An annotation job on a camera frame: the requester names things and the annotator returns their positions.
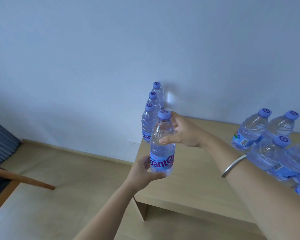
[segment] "wooden table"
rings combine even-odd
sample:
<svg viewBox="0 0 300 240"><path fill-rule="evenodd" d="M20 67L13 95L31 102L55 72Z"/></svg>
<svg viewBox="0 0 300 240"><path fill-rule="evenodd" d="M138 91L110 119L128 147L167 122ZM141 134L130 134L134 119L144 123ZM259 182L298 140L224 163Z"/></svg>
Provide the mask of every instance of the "wooden table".
<svg viewBox="0 0 300 240"><path fill-rule="evenodd" d="M239 125L191 119L196 125L231 143ZM293 143L300 143L300 133L293 133ZM150 145L141 142L136 158L150 154ZM177 145L172 174L153 181L134 197L143 219L147 205L157 206L211 222L244 228L262 234L254 219L214 163L202 149Z"/></svg>

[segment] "wooden floor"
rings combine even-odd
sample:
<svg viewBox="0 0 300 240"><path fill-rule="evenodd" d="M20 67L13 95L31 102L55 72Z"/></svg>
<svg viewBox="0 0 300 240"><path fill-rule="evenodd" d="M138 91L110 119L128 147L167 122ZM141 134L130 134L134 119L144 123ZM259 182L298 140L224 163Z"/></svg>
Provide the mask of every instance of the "wooden floor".
<svg viewBox="0 0 300 240"><path fill-rule="evenodd" d="M20 184L0 208L0 240L72 239L101 209L130 166L26 143L2 164L24 176L55 185L54 191ZM129 205L116 240L264 237L172 211L150 207L142 222Z"/></svg>

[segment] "baseboard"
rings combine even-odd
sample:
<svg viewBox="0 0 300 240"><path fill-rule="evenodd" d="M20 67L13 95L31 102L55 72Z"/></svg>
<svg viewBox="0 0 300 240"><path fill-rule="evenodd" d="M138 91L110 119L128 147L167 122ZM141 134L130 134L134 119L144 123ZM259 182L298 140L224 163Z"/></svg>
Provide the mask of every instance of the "baseboard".
<svg viewBox="0 0 300 240"><path fill-rule="evenodd" d="M96 155L96 154L92 154L92 153L81 152L81 151L77 151L77 150L73 150L73 149L69 149L69 148L65 148L65 147L61 147L61 146L57 146L57 145L50 145L50 144L46 144L46 143L43 143L43 142L34 141L34 140L22 139L21 143L22 144L32 143L32 144L37 144L37 145L41 145L41 146L44 146L44 147L54 148L54 149L57 149L57 150L71 152L71 153L75 153L75 154L79 154L79 155L83 155L83 156L87 156L87 157L93 157L93 158L96 158L96 159L101 159L101 160L110 161L110 162L114 162L114 163L120 163L120 164L129 165L129 166L133 165L133 162L130 162L130 161L124 161L124 160L111 158L111 157L107 157L107 156L101 156L101 155Z"/></svg>

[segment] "table top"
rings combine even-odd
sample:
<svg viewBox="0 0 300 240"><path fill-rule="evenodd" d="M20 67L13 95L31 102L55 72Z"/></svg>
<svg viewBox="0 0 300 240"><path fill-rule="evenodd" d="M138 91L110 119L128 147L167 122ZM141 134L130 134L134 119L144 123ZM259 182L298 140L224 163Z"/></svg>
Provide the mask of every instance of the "table top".
<svg viewBox="0 0 300 240"><path fill-rule="evenodd" d="M189 118L193 123L220 137L227 143L239 128L237 124ZM300 143L300 133L293 133L293 144ZM150 154L150 145L142 140L137 157ZM221 173L212 157L199 148L176 145L173 171L170 176L150 183L136 194L136 200L162 201L173 207L186 206L188 209L202 210L245 222L255 223L237 194L221 178Z"/></svg>

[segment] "barcode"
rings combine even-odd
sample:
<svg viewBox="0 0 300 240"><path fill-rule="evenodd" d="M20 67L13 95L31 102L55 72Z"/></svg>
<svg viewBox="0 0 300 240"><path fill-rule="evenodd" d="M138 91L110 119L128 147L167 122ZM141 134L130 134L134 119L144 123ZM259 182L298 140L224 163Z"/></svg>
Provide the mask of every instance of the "barcode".
<svg viewBox="0 0 300 240"><path fill-rule="evenodd" d="M282 166L280 163L279 164L277 164L277 165L275 165L274 167L273 167L273 169L275 170L275 171L278 171L279 169L281 169L281 168L283 168L284 166Z"/></svg>
<svg viewBox="0 0 300 240"><path fill-rule="evenodd" d="M243 145L243 146L245 146L247 143L248 143L248 140L246 140L246 139L243 139L243 140L241 141L240 145Z"/></svg>

